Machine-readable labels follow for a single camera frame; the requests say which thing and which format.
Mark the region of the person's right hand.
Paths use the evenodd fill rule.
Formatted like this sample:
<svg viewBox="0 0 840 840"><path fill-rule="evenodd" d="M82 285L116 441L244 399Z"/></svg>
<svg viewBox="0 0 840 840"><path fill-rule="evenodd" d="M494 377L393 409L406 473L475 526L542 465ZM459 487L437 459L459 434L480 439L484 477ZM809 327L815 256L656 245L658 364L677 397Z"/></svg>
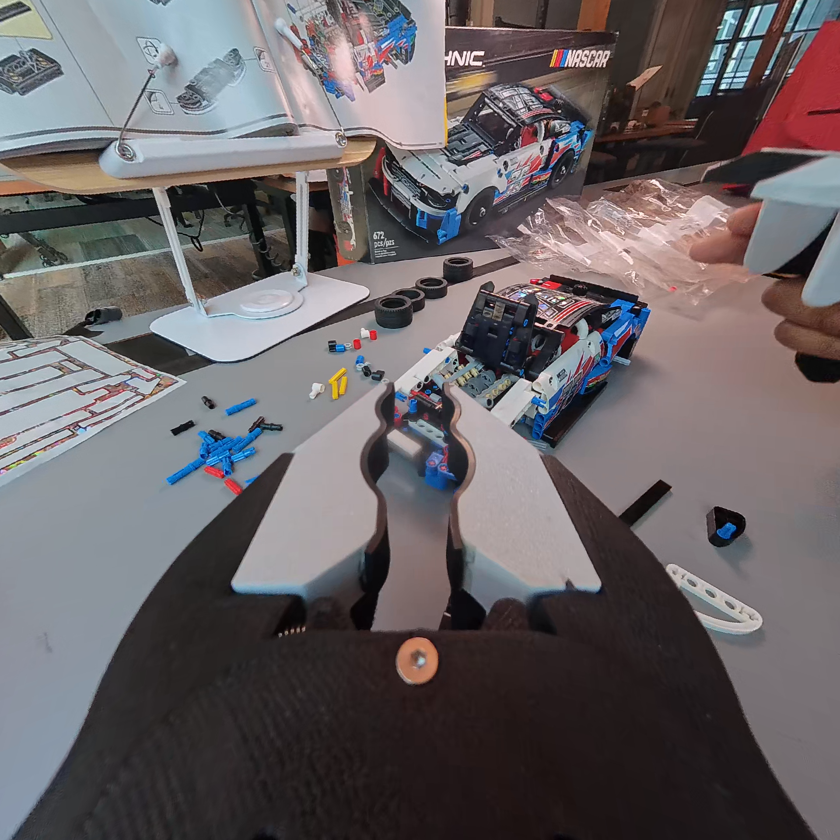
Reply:
<svg viewBox="0 0 840 840"><path fill-rule="evenodd" d="M736 210L725 228L697 240L689 257L705 264L740 265L761 208L762 203L752 203ZM780 318L773 335L779 344L795 353L838 361L839 305L806 306L802 301L804 285L803 277L784 275L764 290L762 304Z"/></svg>

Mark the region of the red paper bag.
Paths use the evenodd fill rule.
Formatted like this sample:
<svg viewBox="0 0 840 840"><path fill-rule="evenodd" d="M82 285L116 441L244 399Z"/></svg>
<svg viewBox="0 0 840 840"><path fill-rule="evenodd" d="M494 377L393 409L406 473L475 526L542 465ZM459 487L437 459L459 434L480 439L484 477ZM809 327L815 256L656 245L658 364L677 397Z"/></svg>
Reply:
<svg viewBox="0 0 840 840"><path fill-rule="evenodd" d="M747 142L741 156L709 173L746 195L759 181L839 152L839 23L825 23Z"/></svg>

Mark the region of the brown wooden table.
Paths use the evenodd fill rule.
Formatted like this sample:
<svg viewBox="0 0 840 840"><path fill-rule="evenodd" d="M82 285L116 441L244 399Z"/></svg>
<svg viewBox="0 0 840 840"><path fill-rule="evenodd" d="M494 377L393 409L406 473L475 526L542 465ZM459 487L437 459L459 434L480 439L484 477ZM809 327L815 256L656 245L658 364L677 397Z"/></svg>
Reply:
<svg viewBox="0 0 840 840"><path fill-rule="evenodd" d="M642 89L661 69L651 66L625 85L607 90L585 184L675 169L688 153L706 145L698 136L697 119L677 119L661 101L636 110Z"/></svg>

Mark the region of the pile of blue pins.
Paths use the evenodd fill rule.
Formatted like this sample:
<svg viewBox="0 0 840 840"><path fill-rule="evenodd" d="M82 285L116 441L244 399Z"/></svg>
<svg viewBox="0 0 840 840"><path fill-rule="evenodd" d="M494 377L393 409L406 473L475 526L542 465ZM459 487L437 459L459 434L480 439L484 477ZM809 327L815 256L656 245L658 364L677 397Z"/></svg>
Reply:
<svg viewBox="0 0 840 840"><path fill-rule="evenodd" d="M204 472L205 466L217 466L224 470L226 478L233 477L238 464L256 456L256 441L264 433L261 429L257 429L252 434L248 434L249 426L245 434L234 436L228 436L215 429L196 430L198 437L196 456L167 476L164 483L171 487L196 472Z"/></svg>

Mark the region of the toy car set box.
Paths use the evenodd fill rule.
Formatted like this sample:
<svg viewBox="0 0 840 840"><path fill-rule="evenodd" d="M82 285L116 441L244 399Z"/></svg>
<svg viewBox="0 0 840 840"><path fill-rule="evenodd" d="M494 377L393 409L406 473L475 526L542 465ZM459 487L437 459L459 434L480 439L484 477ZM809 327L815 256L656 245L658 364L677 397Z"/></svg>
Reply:
<svg viewBox="0 0 840 840"><path fill-rule="evenodd" d="M493 248L521 206L581 194L618 33L447 27L447 143L379 140L328 172L340 263Z"/></svg>

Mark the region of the toy brick race car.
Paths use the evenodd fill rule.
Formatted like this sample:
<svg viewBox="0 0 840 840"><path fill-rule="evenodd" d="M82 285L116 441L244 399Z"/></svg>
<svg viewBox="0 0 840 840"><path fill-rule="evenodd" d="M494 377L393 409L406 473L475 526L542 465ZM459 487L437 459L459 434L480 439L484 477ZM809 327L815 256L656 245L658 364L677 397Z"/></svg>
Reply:
<svg viewBox="0 0 840 840"><path fill-rule="evenodd" d="M604 390L614 364L630 364L649 314L636 295L561 276L501 290L486 283L462 329L397 380L390 450L431 487L454 485L443 407L451 385L547 453Z"/></svg>

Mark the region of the white book stand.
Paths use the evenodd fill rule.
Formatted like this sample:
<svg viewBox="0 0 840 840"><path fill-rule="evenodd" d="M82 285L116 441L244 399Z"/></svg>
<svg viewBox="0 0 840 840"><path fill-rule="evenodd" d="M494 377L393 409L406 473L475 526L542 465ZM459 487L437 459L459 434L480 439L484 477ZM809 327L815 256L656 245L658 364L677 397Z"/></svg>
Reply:
<svg viewBox="0 0 840 840"><path fill-rule="evenodd" d="M366 299L369 290L349 282L308 278L308 211L311 170L363 162L373 138L306 131L294 136L247 139L139 139L125 161L109 146L7 157L16 176L58 193L108 193L150 188L161 216L187 308L154 320L153 333L215 362L255 357L278 343ZM297 245L291 269L202 300L197 296L172 217L167 188L292 172L296 176Z"/></svg>

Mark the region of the black triangular connector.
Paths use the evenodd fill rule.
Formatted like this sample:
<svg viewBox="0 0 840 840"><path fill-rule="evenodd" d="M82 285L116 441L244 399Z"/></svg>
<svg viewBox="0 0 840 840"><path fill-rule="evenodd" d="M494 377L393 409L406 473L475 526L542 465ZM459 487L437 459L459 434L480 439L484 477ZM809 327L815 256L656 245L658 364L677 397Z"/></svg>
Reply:
<svg viewBox="0 0 840 840"><path fill-rule="evenodd" d="M724 544L716 539L715 531L726 522L734 523L737 526L738 530L734 539ZM716 548L724 548L726 546L729 546L735 539L741 537L746 529L745 517L739 512L724 507L714 507L713 509L709 510L706 516L706 524L708 542Z"/></svg>

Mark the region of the white curved panel piece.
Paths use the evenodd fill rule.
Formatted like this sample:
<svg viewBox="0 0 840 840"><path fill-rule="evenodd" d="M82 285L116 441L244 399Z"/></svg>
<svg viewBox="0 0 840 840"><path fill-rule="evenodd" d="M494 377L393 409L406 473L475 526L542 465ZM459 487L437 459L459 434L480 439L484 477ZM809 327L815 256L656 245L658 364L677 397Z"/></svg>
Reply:
<svg viewBox="0 0 840 840"><path fill-rule="evenodd" d="M720 634L743 636L755 633L762 628L763 617L757 610L719 587L704 581L698 575L688 572L675 563L667 564L665 570L684 594L695 596L721 614L713 616L695 611L700 624L706 629Z"/></svg>

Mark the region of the black flat tile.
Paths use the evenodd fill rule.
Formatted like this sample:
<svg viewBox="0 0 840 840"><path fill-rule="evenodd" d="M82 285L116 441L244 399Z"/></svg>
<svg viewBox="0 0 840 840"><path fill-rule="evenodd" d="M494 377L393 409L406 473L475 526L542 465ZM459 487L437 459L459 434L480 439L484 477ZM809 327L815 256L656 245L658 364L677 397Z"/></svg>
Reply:
<svg viewBox="0 0 840 840"><path fill-rule="evenodd" d="M664 481L657 480L651 487L647 488L640 497L633 501L623 512L618 515L621 522L632 528L641 522L657 505L671 492L672 486Z"/></svg>

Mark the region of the window with dark frames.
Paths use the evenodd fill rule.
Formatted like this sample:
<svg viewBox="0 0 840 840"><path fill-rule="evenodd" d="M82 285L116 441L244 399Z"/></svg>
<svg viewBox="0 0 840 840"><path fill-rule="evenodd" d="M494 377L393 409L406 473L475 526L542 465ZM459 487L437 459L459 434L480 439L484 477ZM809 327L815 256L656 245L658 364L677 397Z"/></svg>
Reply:
<svg viewBox="0 0 840 840"><path fill-rule="evenodd" d="M699 80L696 98L744 89L780 5L775 1L728 3ZM762 79L778 75L786 79L820 27L837 21L838 15L836 1L794 1Z"/></svg>

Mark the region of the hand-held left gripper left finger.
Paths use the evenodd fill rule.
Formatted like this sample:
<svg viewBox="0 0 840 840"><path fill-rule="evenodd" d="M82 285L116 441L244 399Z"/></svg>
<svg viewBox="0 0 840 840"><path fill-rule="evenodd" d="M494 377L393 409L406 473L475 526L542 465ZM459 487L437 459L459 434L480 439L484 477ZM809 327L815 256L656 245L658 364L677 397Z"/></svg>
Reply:
<svg viewBox="0 0 840 840"><path fill-rule="evenodd" d="M371 628L390 567L386 504L395 389L381 383L290 455L231 581L235 592L329 597Z"/></svg>

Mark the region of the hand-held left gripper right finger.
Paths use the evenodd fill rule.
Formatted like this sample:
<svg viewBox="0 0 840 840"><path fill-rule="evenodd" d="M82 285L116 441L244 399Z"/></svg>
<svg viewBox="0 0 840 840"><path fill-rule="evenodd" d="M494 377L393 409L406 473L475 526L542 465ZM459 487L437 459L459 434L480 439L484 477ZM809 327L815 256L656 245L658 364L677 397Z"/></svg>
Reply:
<svg viewBox="0 0 840 840"><path fill-rule="evenodd" d="M480 625L499 601L530 606L602 581L553 474L559 463L458 387L444 388L448 466L459 486L448 521L452 625Z"/></svg>

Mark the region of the pile of clear plastic bags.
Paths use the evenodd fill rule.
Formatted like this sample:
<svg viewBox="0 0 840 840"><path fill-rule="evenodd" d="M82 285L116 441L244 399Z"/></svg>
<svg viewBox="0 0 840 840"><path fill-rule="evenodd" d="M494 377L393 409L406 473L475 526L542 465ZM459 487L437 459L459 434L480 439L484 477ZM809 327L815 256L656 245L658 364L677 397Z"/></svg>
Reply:
<svg viewBox="0 0 840 840"><path fill-rule="evenodd" d="M613 278L634 293L697 305L753 275L742 266L695 261L690 247L725 228L733 208L694 186L633 181L585 206L550 198L512 236L490 239L510 256L559 273Z"/></svg>

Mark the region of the instruction booklet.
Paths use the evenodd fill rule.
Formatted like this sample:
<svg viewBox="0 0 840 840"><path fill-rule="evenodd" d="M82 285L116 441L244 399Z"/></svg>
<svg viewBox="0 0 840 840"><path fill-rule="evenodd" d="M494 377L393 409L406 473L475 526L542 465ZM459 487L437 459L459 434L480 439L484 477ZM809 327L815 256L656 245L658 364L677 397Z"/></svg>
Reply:
<svg viewBox="0 0 840 840"><path fill-rule="evenodd" d="M341 132L447 140L445 4L2 2L2 158Z"/></svg>

